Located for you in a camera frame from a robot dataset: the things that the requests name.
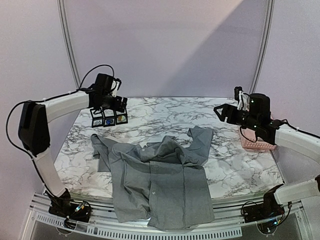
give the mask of purple wall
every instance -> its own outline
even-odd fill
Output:
[[[275,1],[271,32],[256,92],[271,99],[277,119],[320,135],[320,2]],[[286,183],[320,174],[315,161],[278,147],[275,158]],[[303,201],[314,239],[320,239],[320,198]]]
[[[68,0],[66,12],[80,77],[107,63],[123,81],[123,96],[231,97],[235,86],[248,90],[253,81],[266,5]]]
[[[2,1],[0,8],[0,239],[17,240],[35,192],[42,183],[23,152],[6,139],[5,122],[18,102],[42,99],[76,88],[62,36],[57,1]],[[9,125],[12,140],[21,146],[17,131],[21,107]],[[52,154],[56,156],[77,114],[50,124]]]

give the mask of black cable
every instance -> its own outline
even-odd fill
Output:
[[[286,214],[285,218],[283,220],[281,220],[281,222],[276,225],[276,227],[280,226],[285,220],[287,220],[287,218],[289,217],[289,214],[291,212],[291,207],[292,207],[292,203],[290,202],[288,204],[288,209],[289,209],[288,213]]]
[[[247,201],[247,202],[245,202],[245,203],[242,205],[241,210],[240,210],[241,216],[243,216],[243,217],[245,216],[245,215],[244,215],[244,207],[245,207],[247,204],[255,204],[256,206],[258,206],[258,204],[257,204],[256,202],[254,202],[254,201]]]
[[[86,73],[86,75],[84,75],[84,77],[83,77],[83,79],[82,79],[82,81],[81,81],[81,83],[80,83],[79,89],[81,89],[82,84],[84,83],[84,81],[85,81],[86,77],[89,75],[89,73],[91,73],[93,70],[95,70],[95,69],[97,69],[97,68],[100,68],[100,67],[109,67],[109,68],[111,68],[111,70],[112,70],[112,77],[115,77],[115,70],[114,70],[114,68],[113,68],[112,66],[110,66],[110,65],[108,65],[108,64],[100,64],[100,65],[95,66],[94,68],[92,68],[90,71],[88,71],[88,72]]]
[[[248,141],[250,141],[250,142],[252,142],[252,143],[256,143],[256,142],[258,141],[257,136],[255,137],[255,141],[252,141],[251,139],[247,138],[247,137],[243,134],[242,129],[243,129],[242,126],[240,126],[240,133],[241,133],[242,137],[244,137],[245,139],[247,139]]]
[[[288,125],[290,128],[292,128],[293,130],[296,130],[296,131],[298,131],[298,132],[300,132],[300,133],[307,134],[307,135],[309,135],[309,136],[312,136],[312,137],[315,137],[315,138],[317,138],[317,139],[320,139],[320,136],[318,136],[318,135],[316,135],[316,134],[313,134],[313,133],[310,133],[310,132],[307,132],[307,131],[303,131],[303,130],[300,130],[300,129],[292,126],[292,125],[288,122],[287,119],[283,119],[283,120],[281,120],[281,121],[284,122],[285,124],[287,124],[287,125]]]
[[[21,150],[22,152],[28,154],[28,156],[29,156],[31,159],[33,159],[32,155],[31,155],[28,151],[26,151],[25,149],[19,147],[18,145],[16,145],[16,144],[11,140],[11,138],[10,138],[10,136],[9,136],[9,132],[8,132],[9,120],[10,120],[10,117],[11,117],[11,114],[13,113],[13,111],[14,111],[18,106],[20,106],[21,104],[25,104],[25,103],[29,103],[29,102],[30,102],[30,101],[21,101],[21,102],[17,103],[17,104],[11,109],[11,111],[10,111],[9,114],[8,114],[8,117],[6,118],[5,134],[6,134],[6,137],[7,137],[8,141],[11,143],[12,146],[14,146],[15,148]]]

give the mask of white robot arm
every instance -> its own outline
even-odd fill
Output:
[[[127,123],[128,99],[117,96],[120,85],[119,79],[99,73],[95,83],[88,88],[80,88],[75,92],[52,97],[48,100],[26,101],[24,103],[18,136],[23,147],[32,157],[34,167],[51,199],[49,213],[88,222],[91,207],[86,207],[84,201],[80,204],[73,201],[69,191],[59,178],[50,151],[48,124],[63,115],[87,108],[91,109],[92,127]],[[105,116],[105,110],[112,110],[113,116]]]
[[[256,139],[292,149],[320,163],[320,137],[291,126],[287,120],[271,119],[270,99],[264,94],[246,94],[241,87],[234,89],[237,106],[223,104],[214,108],[218,118],[240,128],[255,131]],[[253,222],[275,217],[284,212],[283,205],[320,196],[320,175],[307,181],[275,186],[263,196],[263,203],[243,208],[245,221]]]

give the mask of gray shirt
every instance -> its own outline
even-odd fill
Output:
[[[177,230],[214,220],[205,170],[213,130],[190,128],[193,138],[183,148],[173,137],[162,142],[117,143],[91,136],[99,168],[112,175],[112,196],[120,223],[148,219],[161,230]]]

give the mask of pink tray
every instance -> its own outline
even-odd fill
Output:
[[[266,149],[266,150],[273,150],[276,148],[275,145],[271,145],[265,141],[263,141],[260,137],[258,137],[258,140],[256,140],[256,135],[255,131],[252,131],[250,129],[242,129],[243,135],[245,135],[246,138],[252,140],[253,142],[245,139],[240,132],[240,127],[239,127],[239,134],[240,134],[240,140],[241,140],[241,145],[244,149]]]

